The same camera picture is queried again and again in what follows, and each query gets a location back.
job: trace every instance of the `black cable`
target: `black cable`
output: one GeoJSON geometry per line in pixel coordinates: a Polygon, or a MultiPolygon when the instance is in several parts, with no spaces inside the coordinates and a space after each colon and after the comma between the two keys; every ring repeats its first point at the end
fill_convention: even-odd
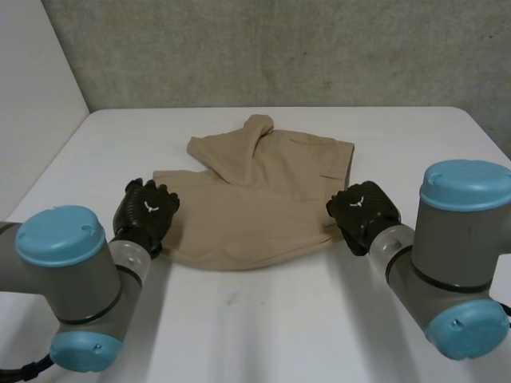
{"type": "Polygon", "coordinates": [[[499,303],[501,304],[502,309],[504,310],[504,312],[506,313],[506,315],[507,315],[508,317],[511,317],[511,307],[509,307],[509,306],[505,305],[504,303],[501,303],[501,302],[499,302],[499,303]]]}
{"type": "Polygon", "coordinates": [[[15,383],[17,381],[31,381],[53,365],[49,355],[40,361],[24,365],[20,369],[0,369],[0,383],[15,383]]]}

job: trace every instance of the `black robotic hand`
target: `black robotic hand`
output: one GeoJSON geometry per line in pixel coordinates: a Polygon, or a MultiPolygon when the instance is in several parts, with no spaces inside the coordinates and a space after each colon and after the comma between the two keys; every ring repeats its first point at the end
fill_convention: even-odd
{"type": "Polygon", "coordinates": [[[327,203],[327,211],[354,255],[367,254],[379,233],[401,223],[399,210],[372,181],[337,193],[327,203]]]}
{"type": "Polygon", "coordinates": [[[131,181],[125,190],[113,217],[113,240],[137,243],[156,258],[161,252],[161,240],[179,209],[179,198],[176,193],[169,194],[165,185],[156,188],[153,180],[144,185],[142,178],[131,181]]]}

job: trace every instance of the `gray concrete wall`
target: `gray concrete wall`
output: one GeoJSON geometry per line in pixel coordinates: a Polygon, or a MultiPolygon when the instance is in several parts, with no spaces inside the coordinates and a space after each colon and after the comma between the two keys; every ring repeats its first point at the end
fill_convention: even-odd
{"type": "Polygon", "coordinates": [[[509,0],[43,0],[91,111],[452,105],[511,156],[509,0]]]}

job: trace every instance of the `white wall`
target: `white wall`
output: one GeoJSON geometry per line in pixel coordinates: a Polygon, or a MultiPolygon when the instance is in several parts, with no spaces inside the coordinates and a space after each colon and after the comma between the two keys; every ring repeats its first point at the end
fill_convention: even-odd
{"type": "Polygon", "coordinates": [[[40,1],[0,0],[0,220],[88,115],[40,1]]]}

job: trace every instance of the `white logo on robotic hand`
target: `white logo on robotic hand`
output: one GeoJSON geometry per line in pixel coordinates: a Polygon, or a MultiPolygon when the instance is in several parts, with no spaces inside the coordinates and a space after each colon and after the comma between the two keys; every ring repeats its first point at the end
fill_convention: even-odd
{"type": "Polygon", "coordinates": [[[156,211],[156,210],[160,210],[159,207],[150,207],[146,201],[144,201],[144,205],[145,207],[147,208],[147,211],[150,213],[151,211],[156,211]]]}
{"type": "Polygon", "coordinates": [[[360,199],[360,201],[358,201],[357,203],[350,203],[350,206],[352,207],[362,207],[362,203],[364,202],[364,196],[362,196],[362,198],[360,199]]]}

